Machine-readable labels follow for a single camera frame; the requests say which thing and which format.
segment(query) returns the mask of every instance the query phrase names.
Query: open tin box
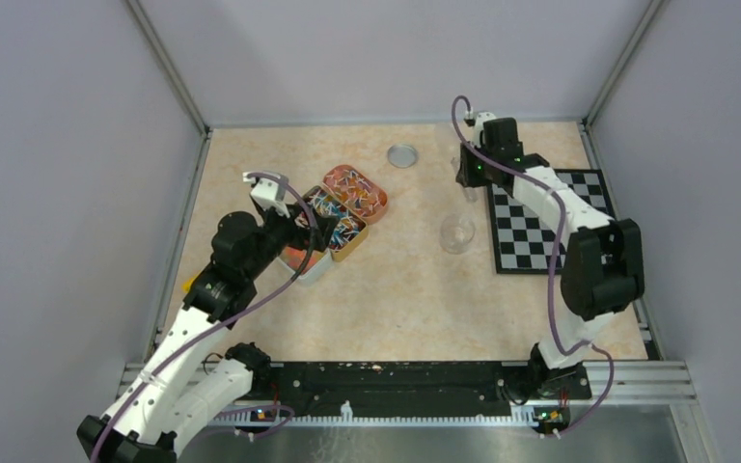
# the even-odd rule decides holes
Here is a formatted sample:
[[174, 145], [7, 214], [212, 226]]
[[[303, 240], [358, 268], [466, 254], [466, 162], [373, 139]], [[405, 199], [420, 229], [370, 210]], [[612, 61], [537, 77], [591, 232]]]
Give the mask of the open tin box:
[[[347, 164], [337, 166], [322, 179], [322, 184], [309, 190], [303, 198], [320, 215], [340, 219], [331, 236], [328, 250], [315, 253], [298, 281], [310, 285], [333, 265], [347, 258], [368, 235], [368, 225], [377, 222], [387, 211], [388, 195], [357, 169]], [[305, 251], [286, 248], [280, 263], [294, 272], [302, 263]]]

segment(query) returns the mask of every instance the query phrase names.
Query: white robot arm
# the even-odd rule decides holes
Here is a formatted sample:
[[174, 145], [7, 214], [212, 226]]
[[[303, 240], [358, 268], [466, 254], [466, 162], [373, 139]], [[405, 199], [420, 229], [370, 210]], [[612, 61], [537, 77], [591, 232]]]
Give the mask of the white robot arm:
[[197, 365], [233, 327], [219, 325], [244, 313], [257, 295], [254, 280], [268, 264], [286, 246], [324, 251], [337, 225], [337, 218], [316, 214], [313, 231], [300, 225], [301, 206], [283, 202], [286, 191], [277, 181], [287, 180], [273, 173], [273, 180], [250, 174], [243, 179], [252, 184], [262, 225], [241, 211], [220, 220], [210, 264], [192, 282], [175, 322], [138, 378], [100, 417], [88, 416], [78, 427], [87, 455], [99, 448], [93, 461], [177, 461], [189, 441], [226, 405], [248, 394], [256, 375], [270, 368], [267, 355], [241, 343], [229, 349], [208, 378], [185, 390]]
[[561, 293], [566, 308], [531, 353], [533, 388], [560, 377], [584, 359], [591, 342], [617, 313], [644, 292], [640, 229], [634, 221], [598, 211], [563, 183], [538, 154], [524, 154], [515, 119], [481, 112], [467, 113], [473, 127], [470, 144], [489, 160], [513, 170], [511, 175], [475, 156], [461, 144], [456, 181], [465, 187], [501, 186], [555, 230], [565, 210], [561, 243], [566, 261]]

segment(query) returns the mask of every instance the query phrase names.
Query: checkerboard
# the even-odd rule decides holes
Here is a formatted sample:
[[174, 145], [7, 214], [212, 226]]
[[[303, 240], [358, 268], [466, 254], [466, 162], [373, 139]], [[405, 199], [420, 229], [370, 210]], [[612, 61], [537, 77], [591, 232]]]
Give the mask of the checkerboard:
[[[592, 207], [615, 216], [599, 170], [559, 169], [558, 177]], [[541, 224], [538, 216], [511, 198], [498, 186], [487, 186], [490, 227], [497, 273], [546, 273], [555, 232]], [[559, 250], [557, 271], [566, 259]]]

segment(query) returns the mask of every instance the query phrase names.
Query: yellow object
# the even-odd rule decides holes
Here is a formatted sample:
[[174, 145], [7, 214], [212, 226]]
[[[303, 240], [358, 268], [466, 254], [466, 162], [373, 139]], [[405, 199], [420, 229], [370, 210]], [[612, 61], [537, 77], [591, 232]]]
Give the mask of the yellow object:
[[183, 284], [183, 292], [185, 292], [186, 294], [188, 294], [189, 289], [191, 289], [191, 284], [194, 283], [194, 281], [197, 280], [197, 277], [199, 277], [199, 276], [200, 276], [200, 274], [198, 273], [197, 275], [195, 275], [192, 278], [190, 278], [189, 280], [187, 280], [186, 283]]

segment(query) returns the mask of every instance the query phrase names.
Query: marble-patterned tabletop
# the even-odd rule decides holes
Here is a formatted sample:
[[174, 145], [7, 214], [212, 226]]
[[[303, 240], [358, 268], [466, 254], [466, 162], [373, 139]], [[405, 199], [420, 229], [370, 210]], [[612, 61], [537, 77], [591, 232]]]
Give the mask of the marble-patterned tabletop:
[[[526, 153], [538, 152], [556, 168], [589, 167], [576, 123], [520, 123], [518, 129]], [[388, 163], [387, 149], [396, 143], [418, 150], [416, 165]], [[243, 171], [282, 173], [304, 193], [331, 168], [350, 164], [388, 193], [387, 214], [347, 259], [313, 286], [293, 285], [243, 318], [216, 350], [254, 341], [277, 361], [528, 358], [549, 330], [546, 277], [495, 273], [485, 192], [466, 203], [453, 181], [457, 151], [447, 124], [214, 130], [167, 326], [180, 307], [182, 283], [208, 261], [220, 218], [235, 210], [255, 213]], [[465, 254], [450, 255], [439, 245], [439, 224], [461, 211], [472, 214], [476, 235]], [[258, 299], [288, 277], [272, 263], [257, 280]], [[560, 295], [557, 301], [557, 310], [565, 310]], [[596, 343], [618, 359], [645, 359], [631, 308]]]

